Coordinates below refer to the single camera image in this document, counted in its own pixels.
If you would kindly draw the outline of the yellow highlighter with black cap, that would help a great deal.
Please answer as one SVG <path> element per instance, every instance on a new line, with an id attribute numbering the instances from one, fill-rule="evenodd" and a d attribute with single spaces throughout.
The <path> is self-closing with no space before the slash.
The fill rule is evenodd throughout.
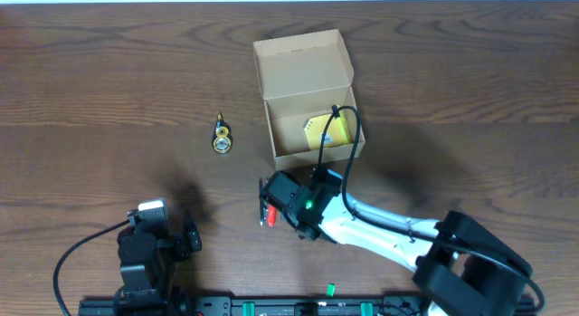
<path id="1" fill-rule="evenodd" d="M 340 105 L 333 105 L 332 111 L 334 114 L 334 121 L 336 122 L 337 137 L 340 139 L 342 145 L 352 143 L 350 136 L 346 114 L 340 109 Z"/>

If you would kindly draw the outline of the yellow black correction tape dispenser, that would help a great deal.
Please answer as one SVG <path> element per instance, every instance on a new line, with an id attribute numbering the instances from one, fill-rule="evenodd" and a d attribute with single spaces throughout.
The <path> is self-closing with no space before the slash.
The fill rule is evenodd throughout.
<path id="1" fill-rule="evenodd" d="M 216 118 L 212 147 L 219 154 L 226 154 L 233 147 L 231 127 L 223 119 L 222 113 Z"/>

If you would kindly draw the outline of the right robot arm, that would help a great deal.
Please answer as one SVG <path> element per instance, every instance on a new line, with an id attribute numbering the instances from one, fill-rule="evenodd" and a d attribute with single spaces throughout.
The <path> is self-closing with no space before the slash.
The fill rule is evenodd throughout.
<path id="1" fill-rule="evenodd" d="M 277 171 L 260 181 L 259 196 L 301 238 L 362 248 L 412 272 L 427 315 L 535 315 L 543 308 L 542 294 L 524 293 L 533 285 L 530 264 L 472 217 L 398 215 L 355 199 L 342 183 L 326 168 L 306 185 Z"/>

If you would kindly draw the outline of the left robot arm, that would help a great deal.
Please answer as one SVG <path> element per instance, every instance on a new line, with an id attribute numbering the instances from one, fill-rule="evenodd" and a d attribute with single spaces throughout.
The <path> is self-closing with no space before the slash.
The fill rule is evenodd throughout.
<path id="1" fill-rule="evenodd" d="M 128 315 L 184 315 L 191 310 L 186 294 L 175 285 L 176 264 L 202 249 L 194 221 L 187 220 L 178 235 L 168 233 L 162 220 L 137 221 L 118 237 L 123 301 Z"/>

